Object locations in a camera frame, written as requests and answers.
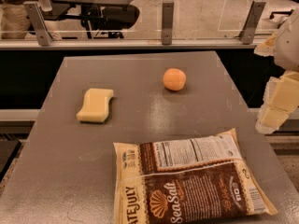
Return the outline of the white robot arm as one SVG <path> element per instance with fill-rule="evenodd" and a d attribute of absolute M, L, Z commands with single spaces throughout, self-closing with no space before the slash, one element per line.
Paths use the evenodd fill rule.
<path fill-rule="evenodd" d="M 299 106 L 299 9 L 258 45 L 254 53 L 272 56 L 274 63 L 285 70 L 280 77 L 270 77 L 266 83 L 256 121 L 259 133 L 270 134 Z"/>

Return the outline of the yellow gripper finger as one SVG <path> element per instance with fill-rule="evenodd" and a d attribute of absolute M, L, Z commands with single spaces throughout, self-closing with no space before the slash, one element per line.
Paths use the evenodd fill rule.
<path fill-rule="evenodd" d="M 270 77 L 265 86 L 256 130 L 262 134 L 277 131 L 298 106 L 299 73 L 286 71 L 280 77 Z"/>
<path fill-rule="evenodd" d="M 254 53 L 263 57 L 273 56 L 277 35 L 277 32 L 271 34 L 263 43 L 255 48 Z"/>

